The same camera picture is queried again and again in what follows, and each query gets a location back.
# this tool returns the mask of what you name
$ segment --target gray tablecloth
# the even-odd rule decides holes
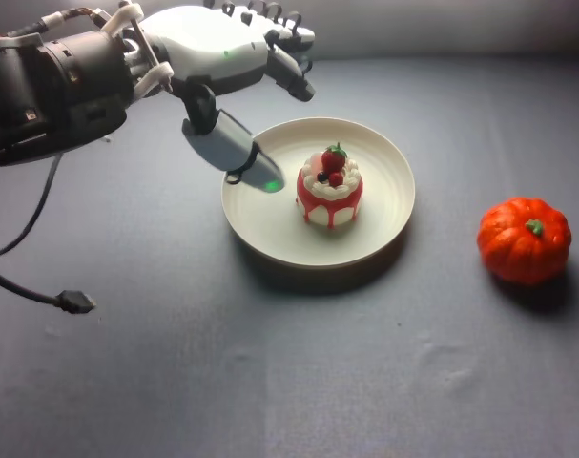
[[[579,457],[579,63],[324,62],[310,79],[307,104],[270,82],[219,102],[254,132],[335,116],[403,151],[417,202],[383,268],[301,288],[262,268],[182,104],[145,100],[111,144],[65,156],[0,259],[99,302],[74,317],[0,289],[0,458]],[[0,245],[49,165],[0,169]],[[475,244],[515,195],[573,231],[567,274],[532,294],[493,281]],[[335,290],[346,277],[365,280]]]

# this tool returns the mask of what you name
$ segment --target miniature cake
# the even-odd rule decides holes
[[[357,162],[338,143],[306,160],[298,174],[296,202],[306,222],[331,229],[357,218],[362,191]]]

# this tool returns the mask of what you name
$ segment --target gray wall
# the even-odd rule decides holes
[[[142,0],[146,13],[180,0]],[[413,52],[557,52],[579,50],[579,0],[284,0],[313,29],[319,58]],[[0,31],[77,6],[113,11],[116,2],[0,0]],[[84,31],[85,19],[67,26]]]

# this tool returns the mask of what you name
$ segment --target robotic hand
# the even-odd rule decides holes
[[[230,184],[244,182],[264,192],[284,186],[280,168],[251,133],[219,110],[216,95],[259,82],[265,74],[301,101],[314,90],[305,68],[290,53],[305,52],[315,35],[291,12],[262,4],[260,12],[215,0],[203,7],[176,7],[144,17],[138,4],[122,0],[110,16],[77,8],[41,18],[0,36],[0,166],[56,156],[39,206],[25,231],[0,250],[15,247],[30,231],[50,190],[59,154],[110,134],[126,120],[126,109],[162,89],[181,99],[188,119],[182,132],[196,152]],[[276,14],[268,17],[274,9]],[[40,33],[88,15],[99,31],[44,43]],[[0,276],[0,286],[70,313],[87,313],[93,301],[81,292],[56,297],[27,290]]]

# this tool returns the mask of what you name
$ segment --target round plate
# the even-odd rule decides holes
[[[283,171],[285,188],[265,194],[224,182],[221,198],[232,228],[261,254],[299,267],[340,267],[384,248],[410,218],[414,176],[402,153],[377,132],[350,121],[311,117],[272,127],[256,141]],[[363,195],[357,220],[330,230],[304,221],[296,204],[297,180],[308,157],[337,142],[359,165]]]

